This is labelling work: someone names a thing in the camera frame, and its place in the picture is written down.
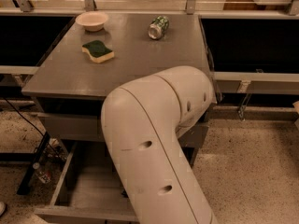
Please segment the grey drawer cabinet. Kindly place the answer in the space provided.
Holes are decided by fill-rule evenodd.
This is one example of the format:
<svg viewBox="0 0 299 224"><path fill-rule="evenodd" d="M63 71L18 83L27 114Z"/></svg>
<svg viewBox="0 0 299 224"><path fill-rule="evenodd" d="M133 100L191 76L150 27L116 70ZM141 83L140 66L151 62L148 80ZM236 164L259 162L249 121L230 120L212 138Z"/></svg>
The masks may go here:
<svg viewBox="0 0 299 224"><path fill-rule="evenodd" d="M119 86L164 70L190 66L211 82L199 20L174 14L164 38L148 35L149 14L113 13L103 30L90 33L74 25L24 86L40 113L97 116ZM102 41L114 57L94 63L82 46Z"/></svg>

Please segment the closed grey top drawer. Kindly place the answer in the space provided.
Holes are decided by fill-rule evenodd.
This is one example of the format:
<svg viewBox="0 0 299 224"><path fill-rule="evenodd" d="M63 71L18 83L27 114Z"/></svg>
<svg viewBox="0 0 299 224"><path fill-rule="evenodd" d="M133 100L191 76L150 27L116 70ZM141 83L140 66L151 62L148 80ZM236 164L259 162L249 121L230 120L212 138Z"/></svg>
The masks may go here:
<svg viewBox="0 0 299 224"><path fill-rule="evenodd" d="M51 137L104 142L101 121L97 116L39 113L38 117ZM178 141L182 147L201 147L207 131L205 123L196 123Z"/></svg>

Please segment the open grey middle drawer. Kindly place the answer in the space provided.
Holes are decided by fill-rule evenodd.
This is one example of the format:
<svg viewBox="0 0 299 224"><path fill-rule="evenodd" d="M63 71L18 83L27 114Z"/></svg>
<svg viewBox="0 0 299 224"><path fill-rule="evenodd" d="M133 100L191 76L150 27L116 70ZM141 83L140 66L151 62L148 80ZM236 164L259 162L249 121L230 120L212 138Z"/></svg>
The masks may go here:
<svg viewBox="0 0 299 224"><path fill-rule="evenodd" d="M201 195L176 139L78 142L36 214L58 224L201 224L210 221Z"/></svg>

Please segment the green yellow sponge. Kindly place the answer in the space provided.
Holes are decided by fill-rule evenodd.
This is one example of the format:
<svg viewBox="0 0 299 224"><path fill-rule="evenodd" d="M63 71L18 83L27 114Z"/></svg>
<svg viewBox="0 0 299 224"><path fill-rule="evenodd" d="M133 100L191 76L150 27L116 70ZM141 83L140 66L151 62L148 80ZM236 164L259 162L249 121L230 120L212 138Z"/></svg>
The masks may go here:
<svg viewBox="0 0 299 224"><path fill-rule="evenodd" d="M82 52L87 53L94 63L103 63L114 57L114 51L107 48L100 40L94 40L82 46Z"/></svg>

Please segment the green soda can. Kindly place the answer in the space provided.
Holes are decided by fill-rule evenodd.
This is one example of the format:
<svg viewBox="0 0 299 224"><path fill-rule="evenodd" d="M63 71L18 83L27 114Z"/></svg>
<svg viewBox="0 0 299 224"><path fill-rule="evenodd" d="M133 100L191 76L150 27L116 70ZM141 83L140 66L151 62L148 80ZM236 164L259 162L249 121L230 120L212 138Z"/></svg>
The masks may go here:
<svg viewBox="0 0 299 224"><path fill-rule="evenodd" d="M153 40L162 38L169 27L169 19L166 16L156 17L149 25L148 35Z"/></svg>

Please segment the beige bowl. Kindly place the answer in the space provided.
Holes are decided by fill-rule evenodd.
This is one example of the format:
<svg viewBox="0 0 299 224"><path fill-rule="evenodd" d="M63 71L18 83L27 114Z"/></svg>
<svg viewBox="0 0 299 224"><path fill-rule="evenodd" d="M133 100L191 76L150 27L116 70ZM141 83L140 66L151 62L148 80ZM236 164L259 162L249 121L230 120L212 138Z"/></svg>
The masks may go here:
<svg viewBox="0 0 299 224"><path fill-rule="evenodd" d="M99 11L84 12L76 17L76 23L88 32L102 30L107 21L108 15L105 12Z"/></svg>

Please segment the clear plastic bottle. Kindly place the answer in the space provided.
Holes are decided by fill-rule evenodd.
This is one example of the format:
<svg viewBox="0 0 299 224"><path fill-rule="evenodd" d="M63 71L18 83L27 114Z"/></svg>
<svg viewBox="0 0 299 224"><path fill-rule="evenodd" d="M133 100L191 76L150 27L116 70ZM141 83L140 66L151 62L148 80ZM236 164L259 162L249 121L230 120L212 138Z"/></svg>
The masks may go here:
<svg viewBox="0 0 299 224"><path fill-rule="evenodd" d="M36 174L37 178L43 184L49 184L49 182L51 181L50 171L45 170L44 167L39 162L35 162L33 164L33 169L35 170L35 174Z"/></svg>

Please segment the metal bracket under shelf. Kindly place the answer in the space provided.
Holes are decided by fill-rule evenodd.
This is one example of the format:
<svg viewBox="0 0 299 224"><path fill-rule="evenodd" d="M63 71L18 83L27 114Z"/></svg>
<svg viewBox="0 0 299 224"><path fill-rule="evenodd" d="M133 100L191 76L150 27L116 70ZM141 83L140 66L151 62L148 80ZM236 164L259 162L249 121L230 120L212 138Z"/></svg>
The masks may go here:
<svg viewBox="0 0 299 224"><path fill-rule="evenodd" d="M249 99L251 97L251 94L248 93L249 85L250 85L249 80L241 80L239 83L239 87L237 89L238 93L244 94L244 97L241 99L241 102L237 109L238 116L241 120L245 119L244 113L245 113L246 107L248 105Z"/></svg>

